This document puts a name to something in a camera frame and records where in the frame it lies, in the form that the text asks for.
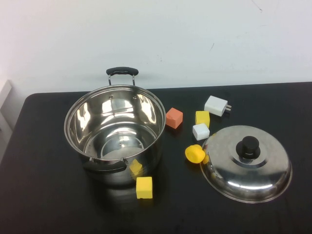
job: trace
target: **white power adapter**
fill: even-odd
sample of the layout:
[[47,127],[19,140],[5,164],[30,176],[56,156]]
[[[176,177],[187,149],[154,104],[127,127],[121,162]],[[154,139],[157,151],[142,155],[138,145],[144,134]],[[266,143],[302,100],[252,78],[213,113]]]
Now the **white power adapter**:
[[218,97],[210,96],[205,103],[205,111],[214,114],[216,116],[222,116],[224,111],[231,111],[232,106],[228,105],[227,100],[220,99]]

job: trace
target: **pot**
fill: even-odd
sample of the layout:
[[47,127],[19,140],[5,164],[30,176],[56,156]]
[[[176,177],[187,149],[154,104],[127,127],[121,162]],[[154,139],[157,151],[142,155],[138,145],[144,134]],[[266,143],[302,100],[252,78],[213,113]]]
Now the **pot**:
[[[135,86],[138,70],[106,71],[109,86],[81,97],[68,111],[64,132],[92,178],[108,185],[134,183],[161,156],[165,109],[151,92]],[[111,85],[111,76],[131,75],[133,85]]]

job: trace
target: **lid knob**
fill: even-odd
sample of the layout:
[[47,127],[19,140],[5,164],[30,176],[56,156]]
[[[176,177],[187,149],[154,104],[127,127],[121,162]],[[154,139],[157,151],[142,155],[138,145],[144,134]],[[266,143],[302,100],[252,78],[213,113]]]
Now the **lid knob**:
[[247,159],[256,159],[260,155],[259,141],[253,136],[246,136],[236,146],[239,156]]

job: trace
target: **pot handle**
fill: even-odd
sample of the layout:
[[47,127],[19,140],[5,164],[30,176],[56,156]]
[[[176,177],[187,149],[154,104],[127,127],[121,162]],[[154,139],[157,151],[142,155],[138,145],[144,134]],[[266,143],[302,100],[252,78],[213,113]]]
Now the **pot handle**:
[[118,75],[132,75],[132,82],[133,82],[133,85],[135,86],[136,85],[135,76],[138,74],[138,69],[131,68],[131,67],[113,67],[113,68],[107,69],[106,74],[108,75],[109,85],[112,85],[111,76],[118,74]]
[[124,161],[119,161],[113,164],[99,164],[93,161],[87,161],[83,164],[86,171],[103,174],[103,173],[117,173],[126,170],[127,165]]

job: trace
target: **white block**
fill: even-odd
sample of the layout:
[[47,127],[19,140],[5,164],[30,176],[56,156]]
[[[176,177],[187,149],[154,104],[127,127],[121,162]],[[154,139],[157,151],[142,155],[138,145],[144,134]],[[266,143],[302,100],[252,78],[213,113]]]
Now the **white block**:
[[193,134],[196,140],[202,140],[209,137],[210,131],[206,124],[201,123],[193,126]]

